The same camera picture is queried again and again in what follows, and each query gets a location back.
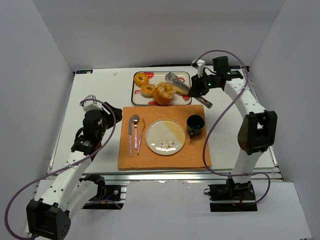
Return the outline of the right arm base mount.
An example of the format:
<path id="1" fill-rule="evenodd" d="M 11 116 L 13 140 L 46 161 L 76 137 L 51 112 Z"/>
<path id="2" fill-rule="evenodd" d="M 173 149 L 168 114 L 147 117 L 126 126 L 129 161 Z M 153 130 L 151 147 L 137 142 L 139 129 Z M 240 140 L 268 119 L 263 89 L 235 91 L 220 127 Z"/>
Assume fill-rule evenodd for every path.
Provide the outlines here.
<path id="1" fill-rule="evenodd" d="M 256 212 L 256 195 L 251 181 L 235 183 L 228 177 L 224 184 L 210 184 L 203 190 L 213 213 Z"/>

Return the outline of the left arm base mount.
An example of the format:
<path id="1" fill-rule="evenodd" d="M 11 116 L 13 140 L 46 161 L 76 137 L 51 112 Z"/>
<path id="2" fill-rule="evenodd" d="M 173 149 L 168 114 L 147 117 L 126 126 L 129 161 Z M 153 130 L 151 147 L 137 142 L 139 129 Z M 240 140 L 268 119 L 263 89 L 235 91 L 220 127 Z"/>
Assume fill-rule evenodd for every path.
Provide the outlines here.
<path id="1" fill-rule="evenodd" d="M 121 197 L 123 187 L 116 184 L 106 184 L 105 178 L 98 174 L 90 174 L 79 179 L 82 182 L 93 182 L 97 185 L 96 195 L 93 196 L 82 208 L 86 210 L 121 210 L 124 199 Z"/>

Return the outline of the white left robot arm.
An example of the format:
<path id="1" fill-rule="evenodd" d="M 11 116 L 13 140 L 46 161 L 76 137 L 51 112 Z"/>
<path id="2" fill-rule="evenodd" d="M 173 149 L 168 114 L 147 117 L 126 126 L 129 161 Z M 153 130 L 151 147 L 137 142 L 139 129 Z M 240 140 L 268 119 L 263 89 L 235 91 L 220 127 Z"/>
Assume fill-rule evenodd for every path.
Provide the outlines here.
<path id="1" fill-rule="evenodd" d="M 85 112 L 82 127 L 75 134 L 64 170 L 39 199 L 31 200 L 26 207 L 28 230 L 35 237 L 63 240 L 72 218 L 89 200 L 98 203 L 106 198 L 102 176 L 82 175 L 105 145 L 105 132 L 122 120 L 123 111 L 93 98 L 83 101 L 81 106 Z"/>

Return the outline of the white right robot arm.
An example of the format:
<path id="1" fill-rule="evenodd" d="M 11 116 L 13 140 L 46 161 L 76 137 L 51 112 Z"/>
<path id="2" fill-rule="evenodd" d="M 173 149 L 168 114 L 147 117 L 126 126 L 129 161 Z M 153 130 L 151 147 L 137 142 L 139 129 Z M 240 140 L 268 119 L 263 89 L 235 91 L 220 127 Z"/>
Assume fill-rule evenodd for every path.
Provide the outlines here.
<path id="1" fill-rule="evenodd" d="M 240 152 L 236 164 L 228 178 L 236 189 L 247 187 L 254 168 L 263 155 L 275 142 L 278 116 L 275 111 L 266 110 L 247 87 L 248 82 L 239 70 L 229 66 L 227 56 L 214 58 L 212 74 L 205 72 L 206 63 L 198 59 L 192 62 L 197 74 L 191 78 L 190 97 L 200 98 L 210 89 L 222 89 L 232 100 L 242 117 L 237 141 Z"/>

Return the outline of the large orange swirl bread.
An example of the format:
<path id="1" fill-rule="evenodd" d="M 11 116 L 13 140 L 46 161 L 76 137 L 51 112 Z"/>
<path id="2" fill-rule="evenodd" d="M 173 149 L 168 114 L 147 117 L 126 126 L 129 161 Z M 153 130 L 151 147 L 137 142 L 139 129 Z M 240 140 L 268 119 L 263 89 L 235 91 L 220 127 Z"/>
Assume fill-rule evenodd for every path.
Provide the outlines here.
<path id="1" fill-rule="evenodd" d="M 160 82 L 153 92 L 153 98 L 159 105 L 166 106 L 175 98 L 176 91 L 168 82 Z"/>

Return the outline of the metal serving tongs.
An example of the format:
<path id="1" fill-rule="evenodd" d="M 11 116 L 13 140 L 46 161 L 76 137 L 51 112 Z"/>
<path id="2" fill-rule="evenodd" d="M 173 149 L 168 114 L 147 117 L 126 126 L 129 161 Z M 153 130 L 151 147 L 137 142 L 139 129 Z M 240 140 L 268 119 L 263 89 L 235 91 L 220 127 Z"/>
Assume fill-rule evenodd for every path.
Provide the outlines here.
<path id="1" fill-rule="evenodd" d="M 186 95 L 189 95 L 189 91 L 190 91 L 190 87 L 188 85 L 186 85 L 185 83 L 183 83 L 177 75 L 175 75 L 173 72 L 169 72 L 165 75 L 165 81 L 170 83 L 173 86 L 178 87 L 179 89 L 181 89 L 182 91 L 185 92 Z M 208 109 L 210 109 L 213 104 L 211 102 L 209 102 L 208 100 L 206 100 L 204 97 L 195 97 L 195 99 L 200 102 L 201 104 L 203 104 L 205 107 L 207 107 Z"/>

